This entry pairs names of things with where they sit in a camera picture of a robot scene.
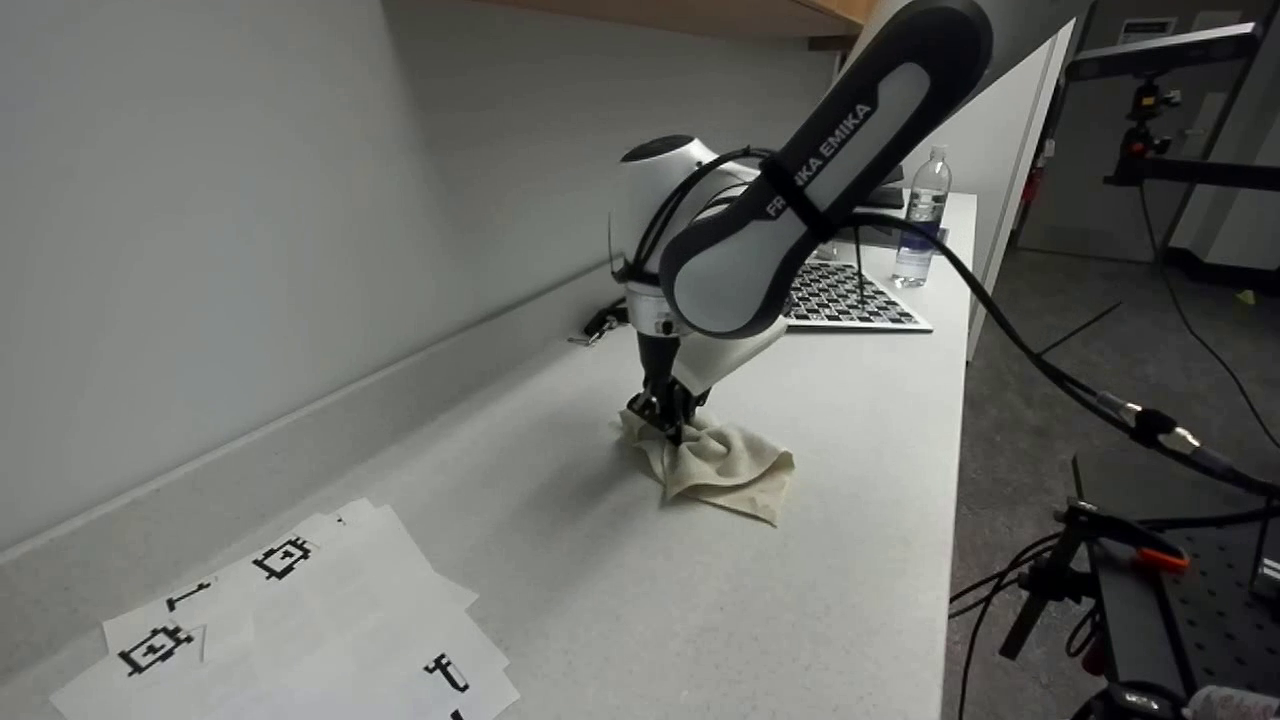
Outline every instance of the black symbol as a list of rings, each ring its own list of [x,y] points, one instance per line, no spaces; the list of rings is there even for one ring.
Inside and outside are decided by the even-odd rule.
[[[470,693],[474,687],[470,675],[445,654],[423,672],[427,675],[440,672],[451,693]]]
[[[313,544],[294,538],[278,548],[267,548],[260,561],[251,561],[267,579],[294,576],[305,561],[313,561]]]
[[[169,624],[153,627],[153,635],[138,641],[121,661],[128,663],[128,675],[146,675],[150,668],[169,663],[183,643],[198,643],[198,635]]]
[[[169,614],[177,614],[183,599],[193,599],[193,598],[200,598],[200,592],[209,592],[213,583],[198,583],[198,587],[189,587],[189,592],[182,592],[182,598],[166,598],[166,609]]]

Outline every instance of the crumpled towel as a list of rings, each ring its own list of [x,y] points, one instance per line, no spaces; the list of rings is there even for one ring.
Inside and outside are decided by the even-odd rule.
[[[648,430],[636,412],[620,412],[624,439],[648,457],[653,481],[665,487],[665,506],[701,501],[737,516],[775,526],[797,457],[774,450],[748,430],[717,430],[691,421],[685,445]]]

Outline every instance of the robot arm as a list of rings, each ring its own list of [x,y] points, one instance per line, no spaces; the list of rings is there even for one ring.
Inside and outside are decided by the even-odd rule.
[[[642,337],[648,424],[680,439],[695,406],[780,337],[780,314],[807,254],[931,133],[993,69],[1034,52],[1077,0],[996,0],[999,31],[977,0],[911,0],[875,31],[780,151],[717,157],[695,136],[665,136],[624,157],[643,217],[620,270]]]

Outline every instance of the white tabletop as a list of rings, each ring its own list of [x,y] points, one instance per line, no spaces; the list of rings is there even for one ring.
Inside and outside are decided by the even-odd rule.
[[[974,196],[949,230],[974,256]],[[970,292],[937,263],[905,298],[931,337],[790,337],[717,388],[714,421],[797,453],[780,530],[661,509],[618,445],[632,331],[508,378],[341,494],[389,501],[481,592],[511,720],[940,718]]]

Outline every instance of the black robot arm segment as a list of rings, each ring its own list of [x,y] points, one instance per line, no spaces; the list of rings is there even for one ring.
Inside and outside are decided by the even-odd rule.
[[[979,89],[989,65],[993,25],[979,4],[918,0],[768,165],[825,217],[846,217]],[[671,235],[661,284],[688,328],[755,337],[775,323],[822,241],[829,235],[813,231],[765,172],[725,211]]]

